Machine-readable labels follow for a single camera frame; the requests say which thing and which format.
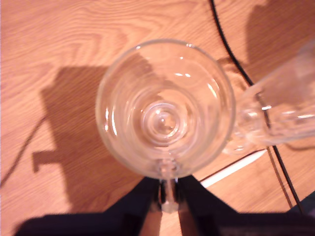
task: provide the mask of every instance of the black object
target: black object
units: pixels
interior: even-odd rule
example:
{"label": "black object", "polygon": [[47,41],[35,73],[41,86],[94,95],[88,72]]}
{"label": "black object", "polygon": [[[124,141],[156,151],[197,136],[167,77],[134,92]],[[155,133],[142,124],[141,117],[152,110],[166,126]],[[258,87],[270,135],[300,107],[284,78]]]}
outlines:
{"label": "black object", "polygon": [[[104,213],[46,215],[15,236],[158,236],[160,181],[145,177]],[[176,187],[183,236],[314,236],[315,219],[297,213],[240,214],[193,176]]]}

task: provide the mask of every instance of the glass mug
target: glass mug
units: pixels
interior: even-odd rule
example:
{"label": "glass mug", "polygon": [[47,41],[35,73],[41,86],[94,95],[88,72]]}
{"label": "glass mug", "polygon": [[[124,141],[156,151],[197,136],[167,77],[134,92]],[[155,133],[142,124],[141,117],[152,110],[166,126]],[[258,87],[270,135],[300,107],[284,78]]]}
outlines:
{"label": "glass mug", "polygon": [[221,66],[192,44],[159,39],[120,56],[95,115],[113,156],[152,178],[188,176],[224,149],[315,135],[315,41],[247,89],[237,106]]}

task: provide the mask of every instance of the clear glass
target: clear glass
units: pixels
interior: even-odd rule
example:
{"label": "clear glass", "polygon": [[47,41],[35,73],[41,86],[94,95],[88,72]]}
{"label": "clear glass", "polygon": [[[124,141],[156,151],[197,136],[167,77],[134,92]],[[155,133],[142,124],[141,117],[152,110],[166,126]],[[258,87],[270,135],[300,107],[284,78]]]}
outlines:
{"label": "clear glass", "polygon": [[245,91],[237,101],[235,130],[227,148],[237,142],[238,148],[248,142],[270,146],[314,135],[315,40]]}
{"label": "clear glass", "polygon": [[234,126],[231,84],[218,63],[192,44],[153,40],[108,69],[96,121],[110,152],[148,177],[184,177],[218,156]]}

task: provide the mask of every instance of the white pen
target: white pen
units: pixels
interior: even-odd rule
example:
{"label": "white pen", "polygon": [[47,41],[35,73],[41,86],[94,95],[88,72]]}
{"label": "white pen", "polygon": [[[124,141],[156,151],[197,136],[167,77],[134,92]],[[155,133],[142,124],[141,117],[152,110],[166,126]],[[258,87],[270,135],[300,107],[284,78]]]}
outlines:
{"label": "white pen", "polygon": [[208,178],[201,181],[202,186],[205,188],[211,186],[212,184],[224,179],[225,177],[229,176],[230,174],[240,170],[241,168],[247,166],[248,164],[254,162],[258,158],[260,158],[267,150],[260,150],[250,154],[241,160],[235,162],[234,164],[224,168],[223,170],[215,173],[214,175],[209,176]]}

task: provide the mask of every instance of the wood grain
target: wood grain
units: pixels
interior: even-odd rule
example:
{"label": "wood grain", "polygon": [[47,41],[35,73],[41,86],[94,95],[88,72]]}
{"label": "wood grain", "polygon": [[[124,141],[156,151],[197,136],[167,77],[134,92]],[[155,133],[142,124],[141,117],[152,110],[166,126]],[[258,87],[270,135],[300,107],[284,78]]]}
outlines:
{"label": "wood grain", "polygon": [[[103,211],[142,178],[109,154],[94,118],[98,83],[128,48],[154,38],[185,40],[218,59],[238,93],[246,87],[233,74],[235,68],[206,0],[1,3],[4,236],[13,235],[17,225],[31,217]],[[216,1],[227,40],[255,81],[315,37],[314,4],[313,0]],[[313,143],[307,139],[280,146],[300,198],[315,190]],[[204,178],[237,158],[221,155],[195,176]],[[239,211],[289,209],[266,154],[209,190]],[[164,215],[161,235],[181,235],[178,222],[176,214]]]}

